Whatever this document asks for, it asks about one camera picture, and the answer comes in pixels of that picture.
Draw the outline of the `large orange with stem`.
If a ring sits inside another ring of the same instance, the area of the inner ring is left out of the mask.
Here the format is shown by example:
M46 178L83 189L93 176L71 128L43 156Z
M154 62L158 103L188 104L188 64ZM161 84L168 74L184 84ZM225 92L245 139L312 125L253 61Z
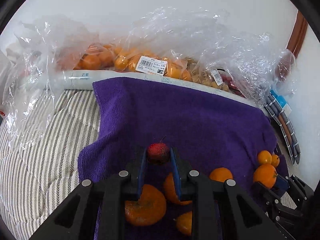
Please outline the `large orange with stem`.
M139 200L125 202L125 219L134 226L150 226L165 215L167 202L161 191L145 184Z

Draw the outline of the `blue white tissue pack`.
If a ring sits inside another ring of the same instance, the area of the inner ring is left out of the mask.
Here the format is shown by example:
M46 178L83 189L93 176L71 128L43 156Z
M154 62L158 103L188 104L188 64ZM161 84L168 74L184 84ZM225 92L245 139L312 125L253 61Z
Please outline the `blue white tissue pack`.
M292 109L289 106L289 104L287 103L287 101L285 100L285 98L283 96L281 96L281 95L278 95L274 90L271 90L270 93L275 97L275 99L277 100L279 105L284 110L285 114L287 116L289 116L291 114L291 112L292 112Z

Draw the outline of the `red lychee fruit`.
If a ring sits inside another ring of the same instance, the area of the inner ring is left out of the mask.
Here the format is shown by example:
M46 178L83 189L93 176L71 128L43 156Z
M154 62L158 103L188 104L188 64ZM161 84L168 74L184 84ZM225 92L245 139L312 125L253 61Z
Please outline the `red lychee fruit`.
M164 139L165 137L147 148L147 155L150 161L166 163L170 159L170 149L167 144L163 142Z

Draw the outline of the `striped bed quilt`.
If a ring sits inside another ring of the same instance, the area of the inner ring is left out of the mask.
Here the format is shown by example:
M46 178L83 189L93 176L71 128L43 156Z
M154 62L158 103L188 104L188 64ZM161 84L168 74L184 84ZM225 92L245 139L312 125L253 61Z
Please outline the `striped bed quilt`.
M29 239L82 181L80 152L99 135L94 91L67 90L44 136L26 148L8 145L1 126L1 217L16 239Z

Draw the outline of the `clear bag of mandarins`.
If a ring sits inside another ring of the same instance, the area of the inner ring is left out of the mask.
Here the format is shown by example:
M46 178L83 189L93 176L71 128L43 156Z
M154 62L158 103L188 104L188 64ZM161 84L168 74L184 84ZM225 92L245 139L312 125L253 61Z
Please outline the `clear bag of mandarins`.
M126 31L113 29L101 34L75 26L67 31L57 50L56 68L112 70L191 81L188 56L194 36L190 15L175 8L157 9Z

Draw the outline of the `orange round fruit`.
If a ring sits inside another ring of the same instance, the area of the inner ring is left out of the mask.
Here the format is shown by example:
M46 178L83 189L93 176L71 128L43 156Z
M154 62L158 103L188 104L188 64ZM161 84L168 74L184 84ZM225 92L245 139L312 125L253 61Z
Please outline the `orange round fruit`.
M266 188L271 189L276 183L277 176L278 174L274 166L271 164L263 164L253 173L253 182L260 182Z

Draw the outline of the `grey checked folded cloth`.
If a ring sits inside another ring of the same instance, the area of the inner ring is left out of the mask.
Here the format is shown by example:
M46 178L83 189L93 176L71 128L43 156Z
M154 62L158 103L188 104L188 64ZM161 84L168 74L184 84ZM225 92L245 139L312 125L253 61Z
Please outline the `grey checked folded cloth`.
M265 109L268 111L271 118L278 124L282 135L285 140L285 144L289 153L289 158L292 164L299 164L301 151L296 137L294 127L285 113L285 106L282 106L278 101L278 97L274 93L269 92L266 99Z

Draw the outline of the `small orange mandarin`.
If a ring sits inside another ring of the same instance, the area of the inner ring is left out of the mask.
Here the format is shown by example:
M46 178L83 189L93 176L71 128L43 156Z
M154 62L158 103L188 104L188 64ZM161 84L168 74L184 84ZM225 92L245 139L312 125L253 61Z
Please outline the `small orange mandarin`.
M214 181L219 181L224 183L226 180L233 179L231 171L225 167L220 167L212 170L209 178Z

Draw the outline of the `clear bag of longans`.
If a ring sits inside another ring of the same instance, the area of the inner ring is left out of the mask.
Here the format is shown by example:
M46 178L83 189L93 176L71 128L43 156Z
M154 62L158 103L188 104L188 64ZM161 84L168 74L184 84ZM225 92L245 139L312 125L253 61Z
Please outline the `clear bag of longans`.
M274 45L269 33L250 34L222 24L187 27L190 55L196 57L191 73L199 81L213 81L219 74L230 80L246 99L262 107L267 96L292 97L297 91L297 63L288 49Z

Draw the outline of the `brown wooden frame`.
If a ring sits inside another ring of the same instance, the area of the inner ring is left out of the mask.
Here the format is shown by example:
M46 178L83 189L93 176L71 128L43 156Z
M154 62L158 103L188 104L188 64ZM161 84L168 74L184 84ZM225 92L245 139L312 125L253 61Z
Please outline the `brown wooden frame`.
M295 59L299 55L299 52L302 48L307 28L307 20L303 14L298 11L287 48L280 56L280 61L276 68L276 77L278 77L280 81L284 81L291 72Z

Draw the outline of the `crumpled clear plastic bag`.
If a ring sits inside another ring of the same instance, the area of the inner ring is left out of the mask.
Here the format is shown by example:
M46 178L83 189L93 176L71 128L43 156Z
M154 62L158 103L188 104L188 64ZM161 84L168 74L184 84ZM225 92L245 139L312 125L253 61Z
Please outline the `crumpled clear plastic bag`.
M89 45L99 40L97 32L64 15L22 22L15 36L5 56L11 66L1 80L12 149L26 148L44 136L72 70Z

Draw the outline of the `purple towel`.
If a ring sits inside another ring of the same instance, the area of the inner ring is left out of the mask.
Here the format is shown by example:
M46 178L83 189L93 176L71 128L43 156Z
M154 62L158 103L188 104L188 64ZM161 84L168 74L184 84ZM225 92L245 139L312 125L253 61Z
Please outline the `purple towel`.
M165 137L193 169L208 175L225 167L251 193L258 153L276 148L274 130L260 109L219 95L120 78L95 82L93 90L99 135L79 154L80 180L96 183L122 171L138 147Z

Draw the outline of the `yellow-orange kumquat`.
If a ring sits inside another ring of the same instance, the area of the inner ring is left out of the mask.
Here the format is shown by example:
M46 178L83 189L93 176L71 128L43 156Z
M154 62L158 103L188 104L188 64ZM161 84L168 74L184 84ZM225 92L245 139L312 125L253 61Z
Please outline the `yellow-orange kumquat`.
M271 164L272 163L272 155L270 152L263 150L258 153L257 160L259 165Z

